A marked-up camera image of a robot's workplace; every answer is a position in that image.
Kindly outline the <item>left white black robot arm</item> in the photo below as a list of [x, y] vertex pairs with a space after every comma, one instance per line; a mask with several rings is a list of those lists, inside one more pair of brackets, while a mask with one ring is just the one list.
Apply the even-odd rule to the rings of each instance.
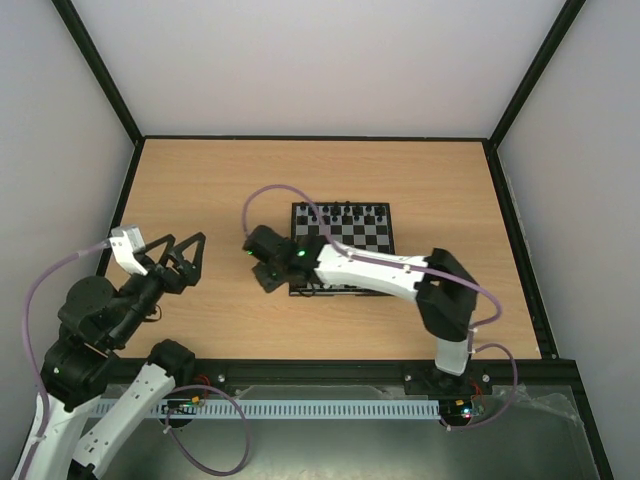
[[108, 414], [90, 431], [84, 429], [119, 362], [118, 351], [150, 321], [163, 295], [179, 295], [199, 282], [205, 242], [205, 234], [197, 232], [182, 242], [165, 235], [145, 243], [138, 227], [117, 227], [109, 238], [49, 267], [29, 287], [21, 334], [27, 358], [34, 361], [29, 313], [35, 291], [48, 276], [106, 249], [129, 275], [120, 288], [93, 275], [68, 291], [58, 311], [58, 338], [43, 363], [31, 366], [36, 411], [14, 478], [100, 478], [151, 407], [193, 378], [194, 353], [174, 340], [163, 340]]

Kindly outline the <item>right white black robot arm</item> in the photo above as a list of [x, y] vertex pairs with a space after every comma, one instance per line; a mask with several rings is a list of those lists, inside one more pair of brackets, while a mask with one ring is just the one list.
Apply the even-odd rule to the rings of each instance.
[[397, 256], [320, 235], [296, 241], [265, 225], [249, 233], [243, 250], [257, 260], [253, 273], [267, 293], [283, 284], [353, 286], [415, 305], [424, 328], [436, 338], [438, 384], [455, 392], [470, 381], [469, 327], [477, 283], [448, 251]]

